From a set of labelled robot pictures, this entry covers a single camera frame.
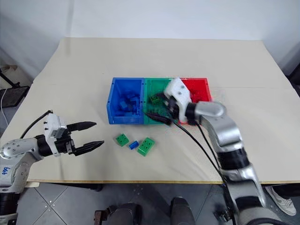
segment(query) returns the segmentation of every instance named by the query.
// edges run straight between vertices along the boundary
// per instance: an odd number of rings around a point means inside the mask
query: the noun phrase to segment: gray tile floor
[[[168,225],[169,204],[173,197],[184,197],[192,208],[197,225],[231,225],[216,218],[225,209],[219,185],[196,184],[105,184],[100,192],[79,187],[41,183],[25,189],[18,207],[18,225],[93,225],[95,210],[129,201],[143,207],[143,225]],[[267,195],[268,207],[291,225],[300,222],[299,213],[282,213]],[[300,197],[293,198],[300,212]]]

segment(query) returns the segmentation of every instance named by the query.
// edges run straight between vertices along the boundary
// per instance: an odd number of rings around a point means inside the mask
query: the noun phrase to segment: blue bin
[[[110,124],[143,124],[144,78],[113,78],[107,100]]]

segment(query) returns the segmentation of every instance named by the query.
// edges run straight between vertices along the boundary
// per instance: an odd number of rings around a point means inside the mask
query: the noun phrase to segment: sneaker
[[[266,187],[267,192],[275,202],[275,204],[287,215],[295,216],[296,215],[296,208],[291,199],[285,199],[277,194],[273,187],[269,186]]]

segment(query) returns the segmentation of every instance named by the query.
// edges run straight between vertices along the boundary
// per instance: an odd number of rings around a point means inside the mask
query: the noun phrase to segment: white wall
[[[0,0],[0,57],[31,77],[64,36],[262,39],[289,74],[300,59],[300,0]]]

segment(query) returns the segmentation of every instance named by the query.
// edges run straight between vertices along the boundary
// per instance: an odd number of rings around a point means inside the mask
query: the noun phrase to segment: white table
[[[213,99],[238,124],[250,161],[263,183],[300,182],[300,99],[261,41],[65,38],[5,131],[18,138],[53,109],[67,123],[94,121],[73,132],[76,146],[105,140],[78,157],[63,154],[35,163],[29,180],[47,182],[220,183],[196,144],[176,127],[110,125],[106,102],[113,77],[207,77]],[[196,127],[187,129],[204,143]],[[26,137],[43,133],[38,123]],[[156,144],[146,157],[114,138],[145,137]]]

